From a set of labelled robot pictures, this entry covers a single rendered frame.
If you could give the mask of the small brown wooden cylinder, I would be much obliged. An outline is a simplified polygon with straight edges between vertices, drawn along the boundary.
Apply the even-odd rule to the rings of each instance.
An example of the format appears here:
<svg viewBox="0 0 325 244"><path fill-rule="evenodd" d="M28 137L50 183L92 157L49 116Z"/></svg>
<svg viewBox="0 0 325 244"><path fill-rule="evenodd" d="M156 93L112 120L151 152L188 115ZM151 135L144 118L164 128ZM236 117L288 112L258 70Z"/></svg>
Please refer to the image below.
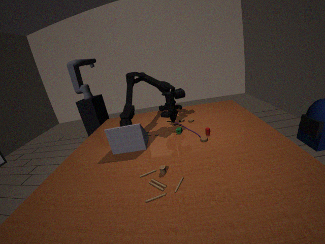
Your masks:
<svg viewBox="0 0 325 244"><path fill-rule="evenodd" d="M161 174L166 174L166 167L165 167L165 165L161 165L160 167L159 167L159 169L160 169L160 173Z"/></svg>

